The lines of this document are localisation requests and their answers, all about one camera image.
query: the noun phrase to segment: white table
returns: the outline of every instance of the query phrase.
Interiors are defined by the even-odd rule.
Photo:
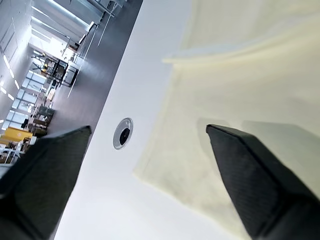
[[[232,239],[132,174],[169,83],[172,67],[162,58],[179,49],[190,10],[191,0],[143,1],[56,240]],[[131,140],[115,150],[114,130],[127,117]]]

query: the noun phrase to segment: ceiling light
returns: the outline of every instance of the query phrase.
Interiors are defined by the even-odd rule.
[[[10,93],[8,93],[8,97],[9,97],[12,101],[15,100],[15,98],[14,98]]]
[[[89,28],[91,28],[94,24],[95,24],[95,22],[94,22],[94,21],[92,21],[92,22],[90,23]]]
[[[14,80],[14,84],[15,84],[16,88],[19,90],[20,87],[19,87],[19,84],[18,84],[17,80]]]
[[[14,72],[12,71],[12,69],[10,69],[9,72],[10,72],[11,77],[14,79],[15,75],[14,75]]]
[[[39,32],[38,30],[31,28],[32,31],[36,32],[37,34],[40,34],[41,36],[43,36],[44,38],[51,40],[51,37],[48,37],[47,35],[43,34],[42,32]]]
[[[36,50],[34,50],[33,53],[42,56],[42,53],[40,53],[40,52],[38,52]]]
[[[34,16],[31,16],[31,19],[32,19],[33,21],[36,21],[36,22],[39,23],[40,25],[46,26],[47,28],[50,28],[50,29],[52,29],[53,31],[57,32],[58,34],[61,34],[62,36],[68,38],[67,35],[64,35],[62,32],[60,32],[60,31],[58,31],[57,29],[53,28],[52,26],[44,23],[43,21],[39,20],[38,18],[36,18],[36,17],[34,17]]]
[[[67,9],[65,9],[63,6],[61,6],[59,3],[56,3],[54,0],[48,0],[48,2],[52,3],[56,8],[64,11],[66,14],[68,14],[71,18],[76,19],[77,21],[79,21],[80,23],[82,23],[84,26],[86,26],[87,28],[89,27],[89,24],[86,23],[85,21],[83,21],[82,19],[80,19],[79,17],[77,17],[76,15],[74,15],[72,12],[68,11]]]
[[[7,90],[5,90],[3,87],[0,87],[0,91],[3,92],[4,94],[7,94]]]
[[[8,62],[8,59],[7,59],[6,55],[3,55],[3,60],[4,60],[4,63],[5,63],[5,65],[6,65],[6,67],[7,67],[8,69],[10,69],[10,64],[9,64],[9,62]]]
[[[36,7],[34,7],[34,6],[31,6],[31,8],[49,18],[49,16],[48,16],[47,14],[45,14],[43,11],[40,11],[38,8],[36,8]]]
[[[85,39],[86,35],[83,34],[82,38],[80,39],[80,41],[78,42],[78,44],[82,44],[82,41]]]

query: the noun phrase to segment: yellow object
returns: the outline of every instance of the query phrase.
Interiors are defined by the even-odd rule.
[[[13,141],[13,142],[20,142],[25,138],[31,138],[32,136],[33,134],[31,132],[17,129],[14,127],[8,127],[4,132],[4,135],[1,136],[1,139]]]

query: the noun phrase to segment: floor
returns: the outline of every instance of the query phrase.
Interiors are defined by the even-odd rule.
[[[54,97],[56,113],[49,133],[84,125],[95,130],[142,1],[128,0],[123,8],[118,9],[116,17],[110,18],[107,26],[109,16],[106,14],[95,33],[90,32],[83,51],[86,57],[73,88],[62,86]]]

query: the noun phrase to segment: fluorescent light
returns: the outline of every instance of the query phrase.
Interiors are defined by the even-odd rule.
[[[15,98],[14,98],[10,93],[8,93],[8,97],[9,97],[12,101],[15,100]]]
[[[31,8],[49,18],[49,16],[48,16],[47,14],[45,14],[43,11],[40,11],[38,8],[36,8],[36,7],[34,7],[34,6],[31,6]]]
[[[19,87],[19,84],[18,84],[17,80],[14,80],[14,84],[15,84],[16,88],[19,90],[20,87]]]
[[[17,111],[14,111],[15,114],[18,114],[18,115],[21,115],[21,116],[26,116],[25,114],[21,113],[21,112],[17,112]]]
[[[90,29],[94,24],[95,24],[95,22],[92,21],[92,22],[90,23],[89,29]]]
[[[5,90],[3,87],[0,87],[0,91],[3,92],[4,94],[7,94],[7,90]]]
[[[12,69],[10,69],[9,72],[10,72],[11,77],[14,79],[15,75],[14,75],[14,72],[12,71]]]
[[[42,56],[42,53],[40,53],[40,52],[38,52],[36,50],[34,50],[33,53]]]
[[[85,39],[86,35],[83,34],[82,38],[80,39],[80,41],[78,42],[78,44],[82,44],[82,41]]]
[[[9,62],[8,62],[8,59],[7,59],[6,55],[3,55],[3,60],[4,60],[4,63],[5,63],[5,65],[6,65],[6,67],[7,67],[8,69],[10,69],[10,64],[9,64]]]
[[[53,0],[48,0],[48,2],[52,3],[53,5],[55,5],[57,8],[61,9],[62,11],[64,11],[66,14],[68,14],[70,17],[77,19],[80,23],[82,23],[84,26],[86,26],[87,28],[89,27],[89,24],[84,22],[82,19],[80,19],[79,17],[77,17],[76,15],[74,15],[72,12],[68,11],[67,9],[65,9],[63,6],[61,6],[60,4],[56,3]]]
[[[43,34],[42,32],[39,32],[38,30],[31,28],[32,31],[36,32],[37,34],[40,34],[41,36],[45,37],[48,40],[51,40],[51,37],[48,37],[47,35]]]

